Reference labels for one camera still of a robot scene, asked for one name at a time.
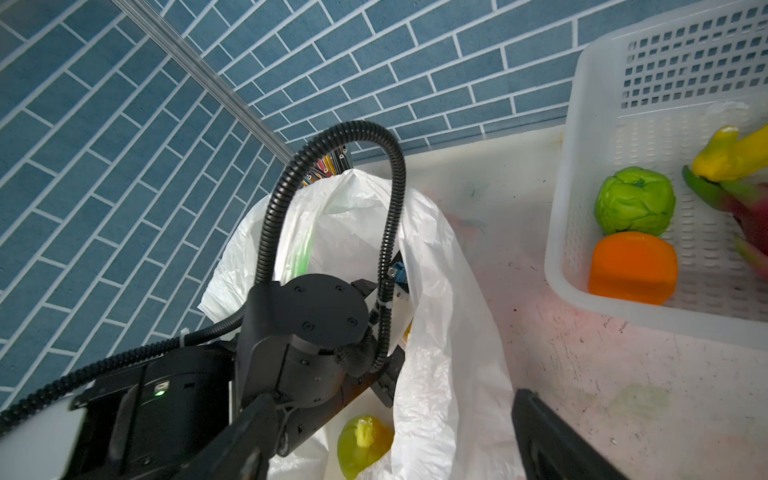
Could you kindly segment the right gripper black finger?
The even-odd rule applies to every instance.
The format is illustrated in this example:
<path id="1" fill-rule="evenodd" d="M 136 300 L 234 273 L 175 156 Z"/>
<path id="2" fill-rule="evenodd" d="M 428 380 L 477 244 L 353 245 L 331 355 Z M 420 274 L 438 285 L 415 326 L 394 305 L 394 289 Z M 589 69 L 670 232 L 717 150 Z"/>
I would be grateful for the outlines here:
<path id="1" fill-rule="evenodd" d="M 627 479 L 536 392 L 516 391 L 511 419 L 527 479 Z"/>

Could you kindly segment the white plastic bag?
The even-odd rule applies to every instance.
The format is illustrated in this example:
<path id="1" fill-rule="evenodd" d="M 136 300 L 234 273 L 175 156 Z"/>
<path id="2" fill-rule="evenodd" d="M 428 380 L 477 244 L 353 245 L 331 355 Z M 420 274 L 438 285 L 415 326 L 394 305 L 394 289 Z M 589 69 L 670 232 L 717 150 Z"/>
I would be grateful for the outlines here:
<path id="1" fill-rule="evenodd" d="M 280 237 L 275 276 L 347 281 L 376 274 L 390 181 L 353 169 L 300 189 Z M 391 449 L 366 479 L 515 479 L 523 472 L 511 420 L 503 343 L 456 235 L 438 206 L 406 192 L 396 240 L 413 316 L 405 341 Z"/>

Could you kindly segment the green pear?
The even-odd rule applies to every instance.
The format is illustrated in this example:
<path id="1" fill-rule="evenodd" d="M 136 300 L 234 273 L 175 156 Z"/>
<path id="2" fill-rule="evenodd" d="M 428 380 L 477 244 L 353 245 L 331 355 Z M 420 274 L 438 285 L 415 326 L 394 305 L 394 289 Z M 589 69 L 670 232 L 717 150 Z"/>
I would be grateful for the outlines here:
<path id="1" fill-rule="evenodd" d="M 348 421 L 337 441 L 337 459 L 346 479 L 357 476 L 381 459 L 391 448 L 394 430 L 371 415 Z"/>

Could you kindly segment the green fruit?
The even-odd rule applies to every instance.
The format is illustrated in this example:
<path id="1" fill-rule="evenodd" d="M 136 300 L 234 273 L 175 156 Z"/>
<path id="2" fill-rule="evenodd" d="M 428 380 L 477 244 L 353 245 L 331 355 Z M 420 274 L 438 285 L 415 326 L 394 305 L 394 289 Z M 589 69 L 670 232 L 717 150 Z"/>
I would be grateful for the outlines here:
<path id="1" fill-rule="evenodd" d="M 604 180 L 594 216 L 605 236 L 634 231 L 659 237 L 669 228 L 675 206 L 674 188 L 665 175 L 633 166 Z"/>

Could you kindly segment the pink dragon fruit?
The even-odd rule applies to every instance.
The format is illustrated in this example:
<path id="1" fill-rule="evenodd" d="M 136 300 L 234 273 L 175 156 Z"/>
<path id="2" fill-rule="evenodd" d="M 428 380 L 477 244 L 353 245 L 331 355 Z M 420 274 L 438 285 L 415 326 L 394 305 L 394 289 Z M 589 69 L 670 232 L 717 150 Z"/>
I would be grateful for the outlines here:
<path id="1" fill-rule="evenodd" d="M 711 182 L 682 168 L 686 185 L 709 207 L 730 214 L 742 231 L 734 248 L 763 279 L 767 279 L 767 184 L 743 180 Z"/>

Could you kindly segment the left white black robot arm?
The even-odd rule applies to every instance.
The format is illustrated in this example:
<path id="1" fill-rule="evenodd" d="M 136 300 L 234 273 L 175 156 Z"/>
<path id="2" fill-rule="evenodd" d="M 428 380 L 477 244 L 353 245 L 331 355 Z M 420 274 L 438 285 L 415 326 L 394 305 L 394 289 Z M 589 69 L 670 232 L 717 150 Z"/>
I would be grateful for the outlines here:
<path id="1" fill-rule="evenodd" d="M 375 363 L 371 289 L 259 284 L 232 340 L 206 329 L 57 380 L 2 415 L 2 477 L 265 478 L 364 391 L 392 404 L 404 353 Z"/>

